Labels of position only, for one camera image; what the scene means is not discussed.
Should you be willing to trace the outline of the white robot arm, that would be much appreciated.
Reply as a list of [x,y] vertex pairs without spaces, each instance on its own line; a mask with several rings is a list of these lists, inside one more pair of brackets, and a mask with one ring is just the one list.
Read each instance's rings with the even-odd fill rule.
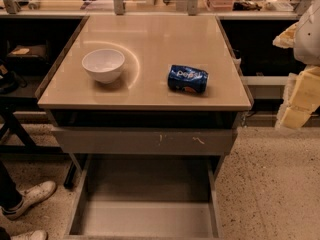
[[299,74],[289,74],[276,123],[281,129],[299,129],[320,107],[320,0],[276,36],[273,45],[292,48],[294,58],[306,65]]

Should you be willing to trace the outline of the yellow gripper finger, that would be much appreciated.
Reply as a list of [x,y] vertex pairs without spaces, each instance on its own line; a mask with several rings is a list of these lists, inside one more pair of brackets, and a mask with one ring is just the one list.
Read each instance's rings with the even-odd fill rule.
[[299,74],[290,73],[277,113],[278,129],[299,129],[320,107],[320,67],[307,65]]
[[298,23],[294,23],[276,36],[272,44],[282,49],[293,48],[295,45],[295,34]]

